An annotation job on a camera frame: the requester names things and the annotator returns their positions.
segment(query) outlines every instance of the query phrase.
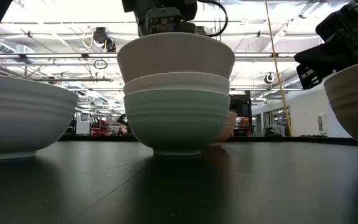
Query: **orange bowl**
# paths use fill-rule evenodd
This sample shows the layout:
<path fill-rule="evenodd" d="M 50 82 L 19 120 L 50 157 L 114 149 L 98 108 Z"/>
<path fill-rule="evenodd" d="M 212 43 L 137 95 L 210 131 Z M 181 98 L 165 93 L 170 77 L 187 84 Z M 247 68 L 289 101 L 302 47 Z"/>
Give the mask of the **orange bowl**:
<path fill-rule="evenodd" d="M 221 135 L 215 140 L 214 143 L 226 141 L 233 133 L 234 127 L 236 127 L 237 113 L 229 112 L 227 116 L 226 126 L 224 127 Z"/>

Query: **fluorescent light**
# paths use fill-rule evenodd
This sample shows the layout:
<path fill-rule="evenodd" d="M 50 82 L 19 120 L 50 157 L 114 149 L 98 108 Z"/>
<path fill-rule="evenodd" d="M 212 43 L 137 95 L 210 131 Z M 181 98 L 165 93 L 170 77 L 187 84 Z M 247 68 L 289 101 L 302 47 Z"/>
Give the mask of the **fluorescent light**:
<path fill-rule="evenodd" d="M 20 58 L 17 54 L 0 54 L 0 58 Z"/>
<path fill-rule="evenodd" d="M 279 53 L 277 57 L 294 57 L 295 53 Z"/>
<path fill-rule="evenodd" d="M 271 53 L 234 53 L 236 57 L 273 57 Z"/>
<path fill-rule="evenodd" d="M 244 91 L 231 90 L 231 91 L 229 91 L 229 95 L 245 95 L 245 93 L 244 93 Z"/>
<path fill-rule="evenodd" d="M 93 108 L 91 105 L 78 105 L 78 106 L 80 106 L 82 108 Z"/>
<path fill-rule="evenodd" d="M 27 54 L 28 58 L 82 58 L 81 54 Z"/>
<path fill-rule="evenodd" d="M 86 50 L 86 49 L 85 49 L 85 48 L 83 48 L 83 47 L 80 47 L 80 50 L 85 51 L 86 53 L 89 53 L 89 51 L 88 51 L 88 50 Z"/>
<path fill-rule="evenodd" d="M 123 88 L 93 88 L 93 91 L 122 91 Z"/>
<path fill-rule="evenodd" d="M 111 112 L 111 110 L 97 110 L 97 111 L 99 111 L 100 113 L 110 113 Z"/>
<path fill-rule="evenodd" d="M 117 57 L 117 53 L 88 54 L 88 57 L 116 58 L 116 57 Z"/>
<path fill-rule="evenodd" d="M 266 88 L 235 88 L 234 90 L 265 91 Z"/>
<path fill-rule="evenodd" d="M 88 78 L 90 77 L 91 75 L 78 75 L 76 76 L 76 78 Z"/>
<path fill-rule="evenodd" d="M 284 88 L 283 89 L 284 91 L 302 91 L 303 89 L 296 89 L 296 88 Z"/>

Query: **cable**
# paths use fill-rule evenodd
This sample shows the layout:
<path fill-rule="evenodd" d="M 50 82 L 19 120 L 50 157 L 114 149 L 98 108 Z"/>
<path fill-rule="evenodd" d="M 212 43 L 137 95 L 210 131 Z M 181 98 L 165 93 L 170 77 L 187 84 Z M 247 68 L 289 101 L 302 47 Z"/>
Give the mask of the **cable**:
<path fill-rule="evenodd" d="M 90 46 L 88 46 L 88 45 L 85 43 L 85 39 L 84 39 L 85 33 L 83 34 L 82 43 L 83 43 L 83 45 L 84 45 L 87 49 L 92 48 L 92 45 L 93 45 L 93 32 L 94 32 L 94 31 L 92 31 L 92 37 L 91 37 L 92 39 L 91 39 L 91 45 L 90 45 Z"/>
<path fill-rule="evenodd" d="M 207 37 L 217 37 L 217 36 L 221 35 L 224 32 L 224 30 L 226 29 L 227 24 L 229 23 L 229 18 L 227 16 L 227 11 L 224 8 L 224 6 L 221 3 L 217 2 L 217 1 L 213 1 L 213 0 L 198 0 L 198 1 L 202 2 L 202 3 L 206 3 L 206 4 L 214 4 L 214 5 L 216 5 L 216 6 L 218 6 L 219 8 L 222 9 L 222 11 L 224 12 L 224 16 L 225 16 L 225 18 L 224 18 L 225 21 L 224 21 L 224 25 L 223 25 L 222 29 L 219 32 L 215 33 L 215 34 L 207 34 L 206 36 Z"/>
<path fill-rule="evenodd" d="M 285 94 L 284 94 L 283 86 L 282 86 L 282 83 L 281 83 L 281 77 L 280 77 L 280 73 L 278 72 L 276 51 L 274 49 L 274 41 L 273 41 L 273 34 L 272 34 L 272 24 L 270 23 L 269 7 L 267 5 L 267 0 L 265 0 L 265 5 L 266 5 L 266 13 L 267 13 L 268 30 L 270 32 L 270 40 L 272 41 L 273 59 L 274 59 L 275 67 L 276 67 L 276 74 L 277 74 L 277 78 L 278 78 L 278 84 L 280 85 L 280 93 L 281 93 L 281 96 L 283 98 L 284 111 L 285 111 L 285 117 L 287 117 L 288 129 L 290 131 L 290 136 L 292 137 L 292 127 L 291 127 L 290 117 L 288 115 L 287 102 L 285 101 Z"/>

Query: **table surface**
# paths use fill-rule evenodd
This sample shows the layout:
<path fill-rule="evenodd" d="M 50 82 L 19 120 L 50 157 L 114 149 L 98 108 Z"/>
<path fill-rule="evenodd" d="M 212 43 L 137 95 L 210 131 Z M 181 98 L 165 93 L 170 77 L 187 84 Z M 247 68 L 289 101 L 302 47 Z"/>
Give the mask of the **table surface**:
<path fill-rule="evenodd" d="M 226 143 L 158 157 L 57 142 L 0 161 L 0 223 L 358 223 L 358 147 Z"/>

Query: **white wall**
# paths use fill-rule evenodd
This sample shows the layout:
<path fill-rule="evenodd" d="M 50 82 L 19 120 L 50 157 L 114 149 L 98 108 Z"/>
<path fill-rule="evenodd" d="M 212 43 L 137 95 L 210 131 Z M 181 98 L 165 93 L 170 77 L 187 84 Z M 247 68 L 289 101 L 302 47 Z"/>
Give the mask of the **white wall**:
<path fill-rule="evenodd" d="M 287 106 L 290 106 L 293 136 L 321 134 L 318 129 L 318 115 L 325 113 L 327 136 L 350 138 L 336 119 L 323 85 L 318 85 L 311 90 L 291 91 L 286 95 L 286 99 Z M 267 104 L 253 106 L 252 114 L 263 114 L 283 107 L 282 100 L 268 100 Z"/>

